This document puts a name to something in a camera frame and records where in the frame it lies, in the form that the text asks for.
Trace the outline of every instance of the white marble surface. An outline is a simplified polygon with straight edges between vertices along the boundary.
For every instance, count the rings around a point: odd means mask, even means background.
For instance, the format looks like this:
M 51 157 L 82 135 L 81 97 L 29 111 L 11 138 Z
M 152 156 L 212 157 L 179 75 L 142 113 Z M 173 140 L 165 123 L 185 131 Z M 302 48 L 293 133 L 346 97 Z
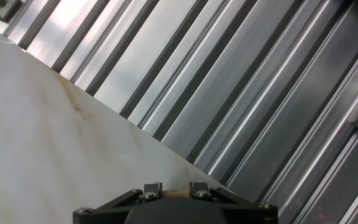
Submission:
M 0 35 L 0 224 L 71 223 L 157 181 L 219 185 Z

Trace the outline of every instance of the corrugated metal panel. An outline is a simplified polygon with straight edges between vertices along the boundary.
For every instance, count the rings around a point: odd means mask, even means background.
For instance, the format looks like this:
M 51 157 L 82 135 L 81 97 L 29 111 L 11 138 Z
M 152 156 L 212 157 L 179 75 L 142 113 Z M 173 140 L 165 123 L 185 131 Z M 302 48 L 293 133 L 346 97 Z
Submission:
M 358 223 L 358 1 L 26 1 L 0 32 L 280 223 Z

